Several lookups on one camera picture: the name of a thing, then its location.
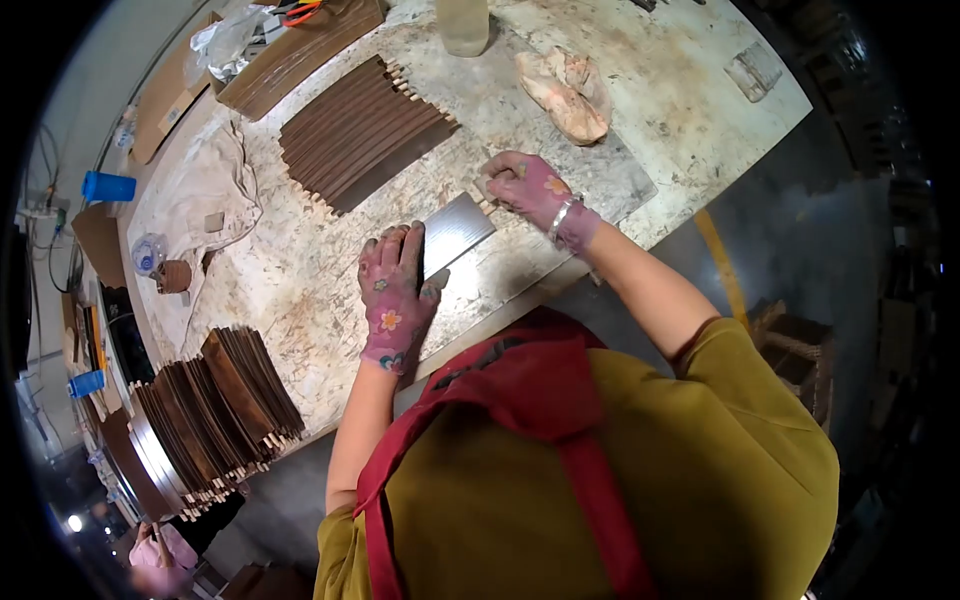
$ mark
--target plastic bag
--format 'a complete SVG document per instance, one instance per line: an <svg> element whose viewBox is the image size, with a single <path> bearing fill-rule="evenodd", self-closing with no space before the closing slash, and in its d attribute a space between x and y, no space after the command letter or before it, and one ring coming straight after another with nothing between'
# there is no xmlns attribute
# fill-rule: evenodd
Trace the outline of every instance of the plastic bag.
<svg viewBox="0 0 960 600"><path fill-rule="evenodd" d="M128 150L133 146L134 132L136 132L136 106L129 105L124 110L120 125L113 132L113 143L120 150Z"/></svg>
<svg viewBox="0 0 960 600"><path fill-rule="evenodd" d="M253 31L270 17L275 7L248 5L222 21L199 30L190 38L190 54L183 63L183 81L193 87L205 71L228 82L247 66L243 51L253 41Z"/></svg>

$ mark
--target silver bracelet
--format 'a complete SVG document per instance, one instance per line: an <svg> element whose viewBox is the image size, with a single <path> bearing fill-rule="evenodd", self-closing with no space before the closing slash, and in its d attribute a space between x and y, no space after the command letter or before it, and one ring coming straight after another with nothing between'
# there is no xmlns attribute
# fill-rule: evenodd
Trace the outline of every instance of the silver bracelet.
<svg viewBox="0 0 960 600"><path fill-rule="evenodd" d="M569 198L564 200L564 204L560 207L560 212L557 213L557 216L553 220L553 225L550 226L550 230L546 232L547 238L550 240L551 244L557 244L557 231L560 229L560 223L564 221L566 213L569 212L570 207L573 206L573 203L583 203L584 195L580 192L572 194Z"/></svg>

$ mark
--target blue container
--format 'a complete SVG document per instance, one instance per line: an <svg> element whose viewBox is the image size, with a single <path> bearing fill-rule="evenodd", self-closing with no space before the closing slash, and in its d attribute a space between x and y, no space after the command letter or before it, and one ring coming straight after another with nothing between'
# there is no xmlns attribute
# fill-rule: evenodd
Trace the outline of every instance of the blue container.
<svg viewBox="0 0 960 600"><path fill-rule="evenodd" d="M136 180L132 177L121 177L87 171L80 193L88 202L129 202L133 200L136 191Z"/></svg>
<svg viewBox="0 0 960 600"><path fill-rule="evenodd" d="M104 371L102 369L77 375L66 384L66 392L70 397L89 396L102 389L104 389Z"/></svg>

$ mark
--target pink floral glove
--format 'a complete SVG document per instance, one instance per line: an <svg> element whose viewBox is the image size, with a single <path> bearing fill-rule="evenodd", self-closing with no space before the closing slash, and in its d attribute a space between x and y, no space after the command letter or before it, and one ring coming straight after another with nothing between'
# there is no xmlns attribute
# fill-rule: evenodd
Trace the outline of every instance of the pink floral glove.
<svg viewBox="0 0 960 600"><path fill-rule="evenodd" d="M539 156L501 152L487 161L481 171L492 179L487 191L546 233L553 225L570 188L553 167ZM600 226L600 215L583 203L573 203L557 228L557 246L574 254L587 249Z"/></svg>
<svg viewBox="0 0 960 600"><path fill-rule="evenodd" d="M367 306L370 334L360 352L387 371L403 374L411 348L433 318L443 287L436 279L417 291L423 223L401 225L369 239L360 251L360 298Z"/></svg>

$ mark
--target stained work table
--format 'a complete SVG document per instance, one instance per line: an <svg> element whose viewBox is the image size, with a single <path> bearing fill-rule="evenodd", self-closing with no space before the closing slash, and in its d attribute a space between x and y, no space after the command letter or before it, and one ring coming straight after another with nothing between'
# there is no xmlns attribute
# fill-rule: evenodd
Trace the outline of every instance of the stained work table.
<svg viewBox="0 0 960 600"><path fill-rule="evenodd" d="M136 276L124 257L134 314L155 364L195 356L211 327L253 327L307 435L320 435L342 414L367 333L356 283L356 255L365 239L393 224L423 220L463 191L478 196L471 182L479 166L513 149L544 156L588 205L651 248L811 108L785 66L776 87L756 104L724 72L724 64L755 41L767 45L726 0L660 4L653 13L627 0L491 0L490 6L495 37L483 60L444 53L431 1L399 0L381 27L314 72L260 121L231 112L209 92L197 101L154 160L133 173L137 198L118 219L121 240L129 245L151 230L151 215L176 193L183 165L223 127L242 136L263 213L249 234L217 252L186 318L182 306L170 304L181 303L180 297L158 296L155 283ZM614 112L602 144L572 146L522 90L517 93L512 55L554 45L589 55L604 77ZM375 53L407 67L411 89L449 110L463 127L337 218L310 203L286 175L277 138L310 100ZM588 272L517 216L497 210L491 218L497 233L450 267L418 376Z"/></svg>

